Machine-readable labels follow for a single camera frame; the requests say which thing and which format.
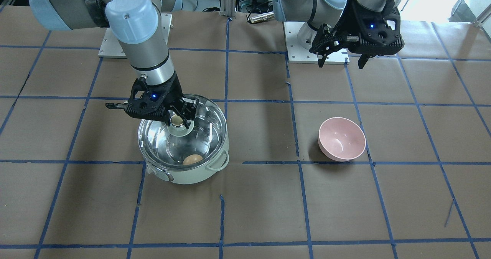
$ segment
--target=silver arm segment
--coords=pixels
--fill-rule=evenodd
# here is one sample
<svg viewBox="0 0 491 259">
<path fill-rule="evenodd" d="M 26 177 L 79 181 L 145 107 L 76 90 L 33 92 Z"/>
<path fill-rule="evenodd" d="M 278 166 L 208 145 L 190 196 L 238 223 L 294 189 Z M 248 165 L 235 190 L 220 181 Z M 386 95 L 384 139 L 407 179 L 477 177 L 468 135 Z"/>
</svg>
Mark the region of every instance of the silver arm segment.
<svg viewBox="0 0 491 259">
<path fill-rule="evenodd" d="M 182 94 L 161 26 L 161 9 L 181 9 L 182 0 L 30 0 L 30 5 L 50 30 L 112 28 L 137 79 L 128 102 L 108 103 L 108 108 L 166 123 L 177 114 L 186 127 L 194 119 L 195 101 Z"/>
</svg>

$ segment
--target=pot handle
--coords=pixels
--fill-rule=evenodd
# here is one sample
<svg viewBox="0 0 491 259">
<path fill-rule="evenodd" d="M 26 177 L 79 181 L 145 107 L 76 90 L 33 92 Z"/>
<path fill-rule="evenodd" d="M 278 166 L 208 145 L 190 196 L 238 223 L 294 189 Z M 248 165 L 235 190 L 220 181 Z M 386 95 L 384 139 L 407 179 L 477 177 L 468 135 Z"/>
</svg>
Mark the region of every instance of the pot handle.
<svg viewBox="0 0 491 259">
<path fill-rule="evenodd" d="M 223 170 L 227 165 L 228 165 L 228 162 L 230 161 L 230 157 L 228 156 L 228 152 L 226 150 L 223 151 L 223 154 L 222 155 L 225 155 L 225 161 L 223 162 L 223 164 L 218 167 L 218 168 L 211 168 L 209 166 L 206 166 L 205 168 L 207 168 L 208 170 L 211 170 L 211 171 L 215 171 L 215 172 L 218 172 L 220 170 Z"/>
<path fill-rule="evenodd" d="M 163 170 L 163 173 L 165 173 L 167 175 L 167 177 L 169 178 L 169 182 L 174 180 L 174 177 L 169 172 L 167 172 L 166 170 Z"/>
</svg>

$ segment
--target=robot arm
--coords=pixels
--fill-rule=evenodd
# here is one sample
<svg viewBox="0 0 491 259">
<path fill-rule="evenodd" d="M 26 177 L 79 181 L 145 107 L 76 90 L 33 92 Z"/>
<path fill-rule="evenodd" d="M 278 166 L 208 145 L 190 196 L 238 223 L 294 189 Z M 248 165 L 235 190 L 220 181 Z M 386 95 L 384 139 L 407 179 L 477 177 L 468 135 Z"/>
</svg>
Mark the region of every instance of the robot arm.
<svg viewBox="0 0 491 259">
<path fill-rule="evenodd" d="M 174 4 L 162 1 L 30 0 L 30 5 L 38 21 L 50 30 L 112 28 L 137 79 L 130 99 L 124 104 L 108 103 L 108 108 L 167 124 L 171 115 L 176 114 L 188 128 L 188 121 L 194 120 L 196 101 L 182 94 L 161 29 L 161 8 L 168 11 L 180 8 L 179 0 L 170 0 Z"/>
<path fill-rule="evenodd" d="M 348 48 L 360 53 L 358 67 L 376 55 L 395 54 L 404 47 L 400 35 L 400 0 L 273 0 L 278 21 L 305 21 L 298 38 L 319 58 Z"/>
</svg>

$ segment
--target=pink bowl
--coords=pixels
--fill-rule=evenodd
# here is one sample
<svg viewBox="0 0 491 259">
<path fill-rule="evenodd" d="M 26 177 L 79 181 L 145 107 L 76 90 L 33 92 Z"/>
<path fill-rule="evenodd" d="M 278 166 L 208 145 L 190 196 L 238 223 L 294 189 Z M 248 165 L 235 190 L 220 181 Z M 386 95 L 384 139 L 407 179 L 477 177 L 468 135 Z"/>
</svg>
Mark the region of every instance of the pink bowl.
<svg viewBox="0 0 491 259">
<path fill-rule="evenodd" d="M 361 128 L 353 121 L 333 117 L 321 124 L 318 142 L 328 158 L 343 162 L 363 154 L 366 138 Z"/>
</svg>

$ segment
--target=black power adapter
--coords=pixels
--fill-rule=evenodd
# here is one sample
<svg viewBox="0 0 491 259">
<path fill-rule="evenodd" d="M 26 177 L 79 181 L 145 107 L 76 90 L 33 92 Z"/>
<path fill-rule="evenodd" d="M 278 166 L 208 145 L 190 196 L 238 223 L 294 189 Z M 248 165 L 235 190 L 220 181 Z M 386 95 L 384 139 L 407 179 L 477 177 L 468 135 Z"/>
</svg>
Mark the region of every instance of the black power adapter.
<svg viewBox="0 0 491 259">
<path fill-rule="evenodd" d="M 272 11 L 268 2 L 271 2 L 271 0 L 252 0 L 250 5 L 250 8 L 253 9 L 252 13 L 265 13 Z"/>
</svg>

